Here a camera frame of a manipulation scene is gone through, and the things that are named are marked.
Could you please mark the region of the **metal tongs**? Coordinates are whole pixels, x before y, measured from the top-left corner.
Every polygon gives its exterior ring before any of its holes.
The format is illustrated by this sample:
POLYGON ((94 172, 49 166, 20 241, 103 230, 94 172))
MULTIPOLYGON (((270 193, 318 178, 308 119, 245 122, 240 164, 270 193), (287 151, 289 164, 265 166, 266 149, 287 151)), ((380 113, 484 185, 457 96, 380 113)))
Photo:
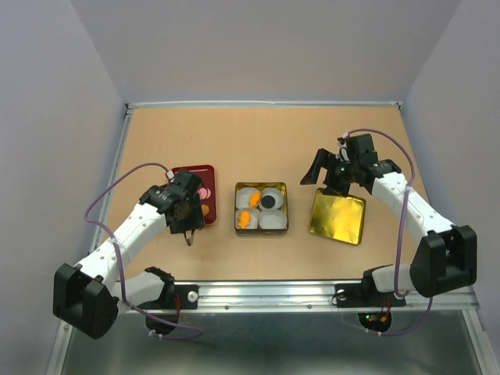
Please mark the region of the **metal tongs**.
POLYGON ((195 231, 190 230, 190 231, 184 232, 184 240, 188 246, 192 246, 194 244, 194 240, 195 240, 195 231))

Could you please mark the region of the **gold tin lid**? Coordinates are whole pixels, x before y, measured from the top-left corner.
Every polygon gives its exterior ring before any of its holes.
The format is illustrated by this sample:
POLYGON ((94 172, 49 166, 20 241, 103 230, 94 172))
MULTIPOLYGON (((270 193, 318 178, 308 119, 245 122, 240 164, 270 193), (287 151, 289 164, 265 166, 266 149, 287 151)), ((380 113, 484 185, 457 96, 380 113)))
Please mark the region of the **gold tin lid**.
POLYGON ((316 190, 309 218, 309 233, 350 245, 363 238, 366 200, 353 195, 325 195, 316 190))

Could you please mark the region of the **orange fish cookie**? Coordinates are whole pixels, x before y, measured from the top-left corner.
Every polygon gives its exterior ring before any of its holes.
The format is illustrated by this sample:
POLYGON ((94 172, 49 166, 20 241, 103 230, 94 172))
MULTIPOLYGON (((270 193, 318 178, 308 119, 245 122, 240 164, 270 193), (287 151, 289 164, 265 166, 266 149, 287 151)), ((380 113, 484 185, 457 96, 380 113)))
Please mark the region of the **orange fish cookie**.
POLYGON ((237 218, 237 227, 240 229, 246 229, 252 221, 252 215, 249 211, 241 211, 237 218))
POLYGON ((261 192, 260 191, 254 191, 249 200, 248 200, 248 204, 251 208, 255 208, 259 205, 259 202, 261 200, 261 192))

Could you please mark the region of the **black round cookie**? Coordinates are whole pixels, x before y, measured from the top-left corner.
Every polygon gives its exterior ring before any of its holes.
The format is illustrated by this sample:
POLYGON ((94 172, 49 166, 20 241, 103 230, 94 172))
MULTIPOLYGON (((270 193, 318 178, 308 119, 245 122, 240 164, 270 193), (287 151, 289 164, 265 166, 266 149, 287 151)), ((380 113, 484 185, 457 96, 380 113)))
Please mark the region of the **black round cookie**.
POLYGON ((260 204, 264 209, 273 209, 276 204, 276 200, 272 195, 264 195, 260 204))

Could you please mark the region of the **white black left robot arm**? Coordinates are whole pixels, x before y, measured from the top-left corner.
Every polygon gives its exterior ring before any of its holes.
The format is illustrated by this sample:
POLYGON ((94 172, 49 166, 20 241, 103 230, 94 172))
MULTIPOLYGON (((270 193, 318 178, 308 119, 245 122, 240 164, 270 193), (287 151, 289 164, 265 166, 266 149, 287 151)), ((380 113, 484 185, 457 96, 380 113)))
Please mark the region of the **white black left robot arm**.
POLYGON ((164 230, 183 234, 190 245, 194 232, 205 226, 201 177, 187 170, 167 176, 167 184, 151 186, 115 231, 101 226, 108 237, 90 255, 56 270, 52 303, 56 317, 99 339, 119 315, 129 310, 140 312, 145 303, 180 311, 181 295, 170 273, 150 266, 132 279, 124 276, 125 266, 157 234, 164 230))

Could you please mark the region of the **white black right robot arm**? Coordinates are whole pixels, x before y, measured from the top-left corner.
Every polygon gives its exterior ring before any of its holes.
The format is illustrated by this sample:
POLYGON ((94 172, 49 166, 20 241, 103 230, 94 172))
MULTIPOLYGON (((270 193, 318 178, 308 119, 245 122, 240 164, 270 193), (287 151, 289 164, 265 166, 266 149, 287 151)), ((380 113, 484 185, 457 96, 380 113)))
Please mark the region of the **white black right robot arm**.
POLYGON ((399 219, 394 264, 365 272, 360 298, 369 305, 388 293, 403 299, 410 292, 432 298, 468 287, 477 281, 477 234, 443 217, 414 189, 414 176, 405 177, 390 159, 380 159, 373 144, 376 130, 350 130, 337 140, 339 150, 317 151, 302 185, 316 184, 325 170, 324 194, 345 197, 353 184, 365 188, 399 219))

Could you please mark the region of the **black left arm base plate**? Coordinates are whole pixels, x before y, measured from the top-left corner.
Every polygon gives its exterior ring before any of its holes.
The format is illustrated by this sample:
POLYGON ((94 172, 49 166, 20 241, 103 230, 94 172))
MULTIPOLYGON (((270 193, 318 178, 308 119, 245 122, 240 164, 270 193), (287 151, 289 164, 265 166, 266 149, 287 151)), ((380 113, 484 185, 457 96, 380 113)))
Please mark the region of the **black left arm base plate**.
POLYGON ((198 292, 197 284, 171 284, 162 288, 156 300, 138 306, 146 310, 194 310, 198 308, 198 292))

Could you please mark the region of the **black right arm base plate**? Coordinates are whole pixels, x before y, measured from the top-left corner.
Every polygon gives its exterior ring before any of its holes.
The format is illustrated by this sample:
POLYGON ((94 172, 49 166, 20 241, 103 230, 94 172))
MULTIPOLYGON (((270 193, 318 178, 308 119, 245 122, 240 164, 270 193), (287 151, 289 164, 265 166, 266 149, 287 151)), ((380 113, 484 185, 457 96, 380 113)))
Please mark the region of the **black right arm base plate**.
POLYGON ((339 308, 404 307, 405 299, 397 299, 391 292, 379 292, 361 283, 335 285, 331 302, 339 308))

